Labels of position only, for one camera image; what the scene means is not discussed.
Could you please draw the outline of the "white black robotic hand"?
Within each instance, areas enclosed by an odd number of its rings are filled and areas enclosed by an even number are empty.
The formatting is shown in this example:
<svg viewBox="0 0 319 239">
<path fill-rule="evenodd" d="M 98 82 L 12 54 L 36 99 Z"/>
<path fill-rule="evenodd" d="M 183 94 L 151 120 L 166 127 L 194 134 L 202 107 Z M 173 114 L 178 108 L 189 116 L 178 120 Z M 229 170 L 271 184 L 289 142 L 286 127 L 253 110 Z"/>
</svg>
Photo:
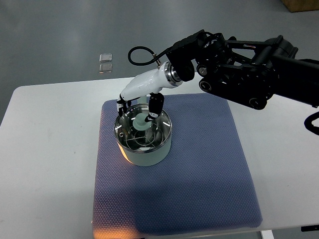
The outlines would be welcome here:
<svg viewBox="0 0 319 239">
<path fill-rule="evenodd" d="M 172 64 L 166 61 L 158 69 L 137 75 L 126 85 L 117 100 L 118 114 L 125 114 L 132 100 L 150 95 L 149 113 L 145 121 L 153 121 L 159 117 L 163 109 L 164 96 L 160 91 L 163 88 L 173 89 L 181 84 L 182 80 Z"/>
</svg>

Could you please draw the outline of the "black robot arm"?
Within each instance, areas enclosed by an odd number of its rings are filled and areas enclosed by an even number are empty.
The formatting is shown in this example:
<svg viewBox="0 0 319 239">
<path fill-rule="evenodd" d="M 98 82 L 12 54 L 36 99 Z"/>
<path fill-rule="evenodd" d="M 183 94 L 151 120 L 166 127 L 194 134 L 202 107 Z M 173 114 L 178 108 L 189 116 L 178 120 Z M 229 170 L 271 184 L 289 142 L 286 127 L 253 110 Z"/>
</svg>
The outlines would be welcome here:
<svg viewBox="0 0 319 239">
<path fill-rule="evenodd" d="M 283 36 L 265 41 L 225 39 L 201 30 L 166 53 L 179 78 L 201 76 L 207 93 L 262 110 L 273 95 L 319 106 L 319 63 L 296 59 L 298 49 Z"/>
</svg>

